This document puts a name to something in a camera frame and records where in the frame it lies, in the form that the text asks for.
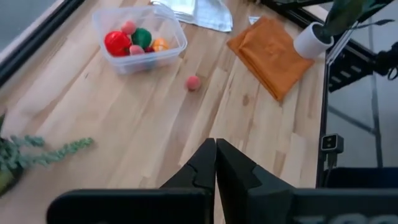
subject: orange cloth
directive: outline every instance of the orange cloth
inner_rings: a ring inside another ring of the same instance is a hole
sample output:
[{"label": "orange cloth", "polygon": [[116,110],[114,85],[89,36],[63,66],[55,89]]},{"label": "orange cloth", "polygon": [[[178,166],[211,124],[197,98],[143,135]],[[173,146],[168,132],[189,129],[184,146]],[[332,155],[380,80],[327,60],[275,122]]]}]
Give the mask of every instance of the orange cloth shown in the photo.
[{"label": "orange cloth", "polygon": [[277,101],[283,100],[314,63],[295,51],[293,39],[282,24],[266,17],[261,17],[227,45]]}]

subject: pink ball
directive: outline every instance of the pink ball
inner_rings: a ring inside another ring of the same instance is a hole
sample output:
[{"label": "pink ball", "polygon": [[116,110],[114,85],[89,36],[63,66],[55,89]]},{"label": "pink ball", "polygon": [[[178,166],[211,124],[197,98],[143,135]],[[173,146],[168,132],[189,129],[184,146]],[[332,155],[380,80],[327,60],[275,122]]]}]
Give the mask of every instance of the pink ball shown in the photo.
[{"label": "pink ball", "polygon": [[144,49],[138,45],[132,45],[129,48],[130,54],[131,55],[137,55],[137,54],[144,54]]},{"label": "pink ball", "polygon": [[200,87],[200,79],[196,76],[188,77],[187,81],[185,82],[189,91],[195,91]]},{"label": "pink ball", "polygon": [[124,23],[121,28],[122,32],[127,35],[135,33],[136,29],[137,29],[136,24],[131,21],[127,21],[126,23]]}]

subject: wooden table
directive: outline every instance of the wooden table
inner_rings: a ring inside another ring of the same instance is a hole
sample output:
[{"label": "wooden table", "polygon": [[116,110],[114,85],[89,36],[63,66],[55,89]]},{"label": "wooden table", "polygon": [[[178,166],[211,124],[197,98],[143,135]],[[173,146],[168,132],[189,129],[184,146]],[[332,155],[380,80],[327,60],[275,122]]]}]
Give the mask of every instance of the wooden table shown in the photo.
[{"label": "wooden table", "polygon": [[[29,170],[0,198],[2,223],[44,223],[49,203],[71,189],[158,187],[207,137],[225,138],[296,187],[315,186],[324,55],[276,102],[225,43],[249,26],[248,16],[278,18],[292,36],[300,29],[266,7],[229,0],[232,33],[182,24],[188,47],[173,65],[118,76],[99,51],[91,15],[147,2],[86,1],[2,88],[3,136],[36,134],[54,147],[96,141],[50,168]],[[199,91],[184,89],[190,75],[202,79]],[[215,210],[221,223],[219,196]]]}]

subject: plastic container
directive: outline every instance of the plastic container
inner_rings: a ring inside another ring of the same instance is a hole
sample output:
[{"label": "plastic container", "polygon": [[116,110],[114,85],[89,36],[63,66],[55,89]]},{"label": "plastic container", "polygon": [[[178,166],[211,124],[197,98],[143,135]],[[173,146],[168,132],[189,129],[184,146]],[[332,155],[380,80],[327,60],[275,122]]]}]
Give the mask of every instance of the plastic container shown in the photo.
[{"label": "plastic container", "polygon": [[[113,57],[105,48],[105,35],[114,30],[120,30],[126,21],[133,21],[137,27],[147,29],[151,32],[152,39],[164,38],[170,49],[142,55]],[[93,14],[93,23],[104,57],[121,75],[169,65],[187,47],[187,38],[179,21],[175,18],[173,11],[166,6],[102,9]]]}]

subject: floor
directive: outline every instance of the floor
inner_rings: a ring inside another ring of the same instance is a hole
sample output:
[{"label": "floor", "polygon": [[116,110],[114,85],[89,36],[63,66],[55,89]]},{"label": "floor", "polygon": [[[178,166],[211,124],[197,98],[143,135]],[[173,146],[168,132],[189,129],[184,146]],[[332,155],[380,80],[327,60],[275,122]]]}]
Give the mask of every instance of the floor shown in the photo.
[{"label": "floor", "polygon": [[[0,1],[0,49],[22,32],[55,0]],[[331,4],[323,5],[329,9]],[[397,19],[398,1],[391,3],[369,21]],[[387,50],[398,41],[398,22],[384,27],[356,30],[353,39],[375,52]],[[328,133],[345,139],[345,152],[338,165],[345,167],[376,167],[398,165],[398,95],[397,84],[379,75],[368,76],[330,94]],[[380,130],[381,138],[374,133]],[[382,160],[377,162],[376,148]]]}]

